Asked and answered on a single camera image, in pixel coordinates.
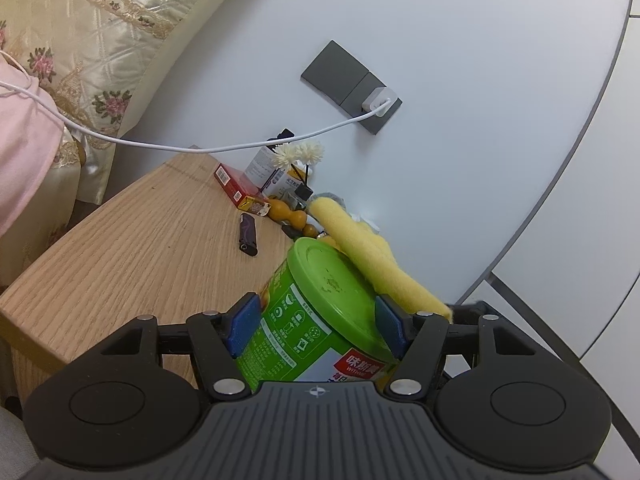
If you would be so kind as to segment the yellow cleaning cloth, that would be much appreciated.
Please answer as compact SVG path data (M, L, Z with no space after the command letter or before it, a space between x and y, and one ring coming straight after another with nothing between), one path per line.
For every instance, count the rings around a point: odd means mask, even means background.
M307 211L326 232L320 240L349 258L378 295L390 296L407 313L431 312L452 322L450 307L401 269L386 240L333 198L317 197Z

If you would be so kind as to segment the green lidded can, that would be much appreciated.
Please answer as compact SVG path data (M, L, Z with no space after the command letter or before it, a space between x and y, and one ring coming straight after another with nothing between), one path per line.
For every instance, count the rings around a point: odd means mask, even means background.
M371 285L320 240L296 240L260 300L257 330L236 359L252 390L263 382L378 380L396 364L375 326Z

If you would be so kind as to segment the dark lighter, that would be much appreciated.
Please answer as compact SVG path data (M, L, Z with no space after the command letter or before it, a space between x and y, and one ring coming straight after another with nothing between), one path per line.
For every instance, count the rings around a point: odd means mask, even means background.
M251 214L245 212L240 217L239 250L250 257L256 257L258 254L255 220Z

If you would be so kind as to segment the red cigarette box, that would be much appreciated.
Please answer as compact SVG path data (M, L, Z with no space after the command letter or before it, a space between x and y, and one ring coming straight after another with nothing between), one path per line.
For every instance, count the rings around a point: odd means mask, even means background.
M270 203L242 171L219 164L215 178L236 209L257 217L265 217L268 214Z

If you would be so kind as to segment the grey crumpled cloth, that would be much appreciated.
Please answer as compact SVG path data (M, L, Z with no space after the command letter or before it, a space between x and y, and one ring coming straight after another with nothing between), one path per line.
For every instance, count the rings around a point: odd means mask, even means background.
M334 193L330 193L330 192L317 193L314 196L313 202L315 200L318 200L319 198L328 198L329 200L333 200L335 203L339 204L343 209L347 208L345 201L340 196L337 196Z

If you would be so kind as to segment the white wardrobe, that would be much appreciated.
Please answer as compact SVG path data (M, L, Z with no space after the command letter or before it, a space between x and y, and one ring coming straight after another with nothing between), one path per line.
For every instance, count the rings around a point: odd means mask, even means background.
M485 300L601 387L597 464L639 475L639 0L576 141L523 224L463 295Z

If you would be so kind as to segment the white diffuser flowers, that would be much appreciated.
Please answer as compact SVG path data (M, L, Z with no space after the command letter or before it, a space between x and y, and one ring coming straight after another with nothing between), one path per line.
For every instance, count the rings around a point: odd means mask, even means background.
M280 144L274 150L273 165L283 169L301 162L304 166L314 167L322 161L324 147L318 142L296 142Z

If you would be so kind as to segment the white charger plug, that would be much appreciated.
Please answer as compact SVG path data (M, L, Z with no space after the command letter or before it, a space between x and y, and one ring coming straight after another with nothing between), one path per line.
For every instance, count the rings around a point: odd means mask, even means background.
M388 87L375 88L362 102L361 108L366 113L374 113L376 117L383 117L396 103L398 96Z

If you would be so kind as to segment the pink bedding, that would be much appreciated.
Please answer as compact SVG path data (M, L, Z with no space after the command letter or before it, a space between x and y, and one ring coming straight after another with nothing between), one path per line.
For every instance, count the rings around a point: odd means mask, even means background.
M1 55L1 231L24 211L62 142L63 122L39 80Z

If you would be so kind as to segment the quilted cream headboard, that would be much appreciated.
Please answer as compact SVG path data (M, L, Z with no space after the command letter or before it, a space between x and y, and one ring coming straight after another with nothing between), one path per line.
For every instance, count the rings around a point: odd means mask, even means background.
M2 226L3 285L64 234L77 203L102 202L115 140L223 2L1 0L2 102L20 102L17 86L27 84L67 118L36 192Z

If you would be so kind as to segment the grey wall socket panel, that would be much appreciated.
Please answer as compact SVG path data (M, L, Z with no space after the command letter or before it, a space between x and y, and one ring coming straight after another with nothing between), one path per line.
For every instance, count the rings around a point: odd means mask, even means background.
M387 87L366 66L334 40L330 40L303 70L300 78L323 94L349 117L366 114L361 108L364 99L378 87ZM383 116L375 115L360 122L368 133L378 134L393 117L402 101L398 98Z

